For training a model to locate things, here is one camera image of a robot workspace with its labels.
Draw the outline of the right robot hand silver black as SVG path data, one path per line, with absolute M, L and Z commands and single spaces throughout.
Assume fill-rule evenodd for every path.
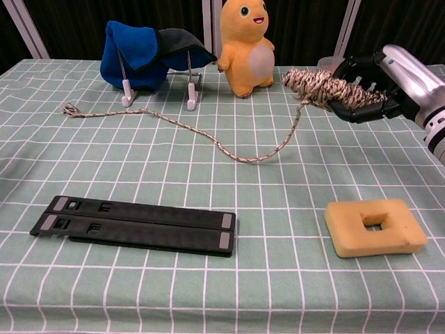
M 402 115 L 430 132 L 435 116 L 444 117 L 444 82 L 406 49 L 385 45 L 367 56 L 350 56 L 334 71 L 333 77 L 353 82 L 366 90 L 375 84 L 385 94 L 382 102 L 348 107 L 338 97 L 328 102 L 342 120 L 363 123 Z

